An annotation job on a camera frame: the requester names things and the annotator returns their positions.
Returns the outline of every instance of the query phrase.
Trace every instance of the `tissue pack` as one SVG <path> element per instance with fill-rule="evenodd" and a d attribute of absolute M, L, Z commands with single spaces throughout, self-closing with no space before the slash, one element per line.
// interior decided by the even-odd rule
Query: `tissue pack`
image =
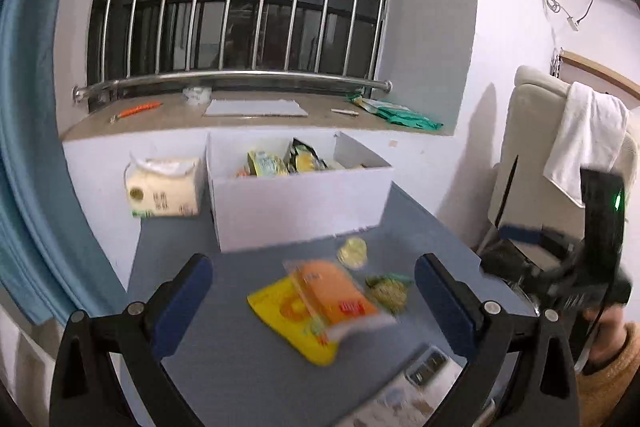
<path fill-rule="evenodd" d="M 134 217 L 195 216 L 204 189 L 200 158 L 135 160 L 124 174 Z"/>

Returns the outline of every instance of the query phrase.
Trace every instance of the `white storage box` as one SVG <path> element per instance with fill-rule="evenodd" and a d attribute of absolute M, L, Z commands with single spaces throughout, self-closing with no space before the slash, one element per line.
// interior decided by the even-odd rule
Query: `white storage box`
<path fill-rule="evenodd" d="M 393 167 L 341 132 L 309 130 L 295 137 L 346 170 L 234 177 L 246 164 L 250 150 L 283 158 L 291 133 L 287 129 L 244 130 L 209 136 L 209 189 L 223 252 L 309 241 L 380 223 Z M 366 168 L 348 170 L 361 164 Z"/>

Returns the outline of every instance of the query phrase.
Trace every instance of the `white paper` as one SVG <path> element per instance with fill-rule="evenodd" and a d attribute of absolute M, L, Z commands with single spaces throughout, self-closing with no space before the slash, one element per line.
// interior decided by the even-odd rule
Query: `white paper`
<path fill-rule="evenodd" d="M 462 368 L 449 359 L 424 389 L 414 387 L 401 373 L 374 399 L 335 427 L 422 427 L 456 383 L 460 372 Z"/>
<path fill-rule="evenodd" d="M 205 116 L 308 116 L 294 100 L 211 100 Z"/>

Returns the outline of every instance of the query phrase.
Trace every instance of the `beige chair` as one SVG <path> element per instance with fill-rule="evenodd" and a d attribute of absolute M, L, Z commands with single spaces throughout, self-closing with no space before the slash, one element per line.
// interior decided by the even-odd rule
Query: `beige chair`
<path fill-rule="evenodd" d="M 564 111 L 569 84 L 534 68 L 521 66 L 515 77 L 506 129 L 500 154 L 498 176 L 488 217 L 495 225 L 507 181 L 516 156 L 518 165 L 500 223 L 526 227 L 553 227 L 574 237 L 584 236 L 584 210 L 571 202 L 543 175 L 546 160 L 556 139 Z M 630 116 L 622 150 L 613 170 L 625 181 L 628 194 L 636 180 L 638 165 L 638 121 Z M 482 242 L 490 242 L 495 229 Z M 517 247 L 542 269 L 555 266 L 555 260 L 538 247 Z"/>
<path fill-rule="evenodd" d="M 33 427 L 49 425 L 55 360 L 0 305 L 0 380 Z"/>

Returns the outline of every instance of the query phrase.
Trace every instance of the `window sill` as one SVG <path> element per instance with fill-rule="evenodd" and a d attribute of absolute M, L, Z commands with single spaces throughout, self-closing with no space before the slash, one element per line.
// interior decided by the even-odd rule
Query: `window sill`
<path fill-rule="evenodd" d="M 340 129 L 405 131 L 419 134 L 442 134 L 391 124 L 347 102 L 343 96 L 273 91 L 215 92 L 215 97 L 227 100 L 295 100 L 308 112 L 307 117 L 296 116 L 204 116 L 207 105 L 188 105 L 183 95 L 162 94 L 118 100 L 102 108 L 62 135 L 63 141 L 81 140 L 114 134 L 184 129 L 192 127 L 292 126 L 329 127 Z M 116 123 L 110 118 L 123 110 L 143 103 L 162 102 L 161 107 L 128 116 Z M 333 109 L 357 110 L 359 116 L 334 113 Z"/>

